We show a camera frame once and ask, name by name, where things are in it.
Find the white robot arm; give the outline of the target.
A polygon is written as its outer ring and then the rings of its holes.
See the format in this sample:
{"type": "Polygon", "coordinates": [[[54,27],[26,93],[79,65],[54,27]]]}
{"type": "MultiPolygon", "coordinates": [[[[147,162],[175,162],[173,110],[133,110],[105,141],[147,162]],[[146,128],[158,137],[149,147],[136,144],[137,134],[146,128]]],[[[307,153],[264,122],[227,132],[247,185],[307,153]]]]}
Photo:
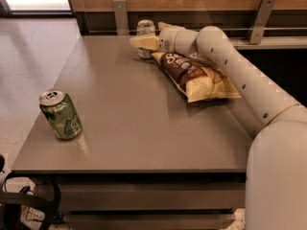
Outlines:
{"type": "Polygon", "coordinates": [[[130,45],[213,61],[261,124],[248,153],[246,230],[307,230],[307,108],[243,57],[221,29],[160,28],[158,36],[136,36],[130,45]]]}

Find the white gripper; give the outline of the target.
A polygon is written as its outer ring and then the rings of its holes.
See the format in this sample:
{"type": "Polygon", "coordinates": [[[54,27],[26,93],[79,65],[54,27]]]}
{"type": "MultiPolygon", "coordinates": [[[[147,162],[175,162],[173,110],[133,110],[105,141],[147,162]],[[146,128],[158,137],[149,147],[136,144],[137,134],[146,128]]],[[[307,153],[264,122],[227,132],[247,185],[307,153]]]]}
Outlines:
{"type": "Polygon", "coordinates": [[[178,53],[184,56],[197,52],[198,32],[165,22],[159,22],[158,29],[161,31],[159,37],[155,35],[135,36],[130,39],[130,45],[152,51],[157,50],[160,46],[163,52],[178,53]]]}

